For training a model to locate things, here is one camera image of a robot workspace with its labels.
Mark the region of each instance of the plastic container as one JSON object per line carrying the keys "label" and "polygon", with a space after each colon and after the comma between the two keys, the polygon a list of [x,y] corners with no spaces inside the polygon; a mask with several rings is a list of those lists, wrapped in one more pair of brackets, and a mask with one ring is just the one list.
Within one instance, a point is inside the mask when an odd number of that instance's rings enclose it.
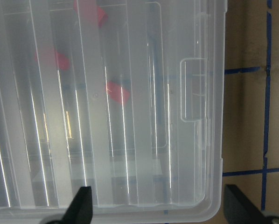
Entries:
{"label": "plastic container", "polygon": [[220,206],[225,0],[1,0],[0,223],[92,186],[93,223]]}

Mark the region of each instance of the clear plastic box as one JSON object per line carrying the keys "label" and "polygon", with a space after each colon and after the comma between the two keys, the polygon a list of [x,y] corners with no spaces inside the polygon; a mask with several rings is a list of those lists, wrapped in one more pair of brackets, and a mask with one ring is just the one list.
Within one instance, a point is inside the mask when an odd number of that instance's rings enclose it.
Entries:
{"label": "clear plastic box", "polygon": [[93,223],[220,206],[226,0],[1,0],[0,223],[92,186]]}

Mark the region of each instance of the metal screw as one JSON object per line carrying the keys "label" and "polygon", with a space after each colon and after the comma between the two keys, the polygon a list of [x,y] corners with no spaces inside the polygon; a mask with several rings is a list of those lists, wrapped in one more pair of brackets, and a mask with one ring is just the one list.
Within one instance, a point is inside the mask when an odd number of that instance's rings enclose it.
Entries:
{"label": "metal screw", "polygon": [[274,218],[274,219],[272,220],[272,223],[273,223],[273,224],[279,224],[279,219],[278,219],[278,218]]}

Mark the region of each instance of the red object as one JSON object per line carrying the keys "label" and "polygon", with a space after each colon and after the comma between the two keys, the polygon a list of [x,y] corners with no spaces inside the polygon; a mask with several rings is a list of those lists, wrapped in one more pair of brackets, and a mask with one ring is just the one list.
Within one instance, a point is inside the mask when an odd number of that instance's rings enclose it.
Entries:
{"label": "red object", "polygon": [[[78,12],[78,10],[77,10],[77,0],[74,0],[73,8],[74,8],[75,12],[77,13]],[[89,21],[89,22],[94,21],[94,18],[91,16],[92,15],[91,11],[87,11],[87,10],[83,9],[80,12],[80,14],[87,21]],[[106,12],[99,6],[97,6],[97,16],[98,16],[98,26],[101,27],[105,23],[105,21],[107,20],[108,16],[107,16]]]}
{"label": "red object", "polygon": [[111,99],[120,103],[121,105],[126,104],[130,97],[130,92],[128,90],[114,82],[106,83],[106,92],[111,97]]}
{"label": "red object", "polygon": [[[61,70],[68,70],[70,68],[70,60],[63,54],[54,49],[56,64]],[[35,53],[35,61],[38,61],[37,53]]]}

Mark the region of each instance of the black object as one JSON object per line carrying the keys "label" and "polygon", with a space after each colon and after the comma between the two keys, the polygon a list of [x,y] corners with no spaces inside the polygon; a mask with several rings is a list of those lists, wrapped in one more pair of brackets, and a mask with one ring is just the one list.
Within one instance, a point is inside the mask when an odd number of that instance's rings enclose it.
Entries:
{"label": "black object", "polygon": [[229,224],[276,224],[279,217],[265,217],[236,185],[224,188],[224,216]]}
{"label": "black object", "polygon": [[91,187],[81,187],[61,220],[46,224],[90,224],[93,217]]}

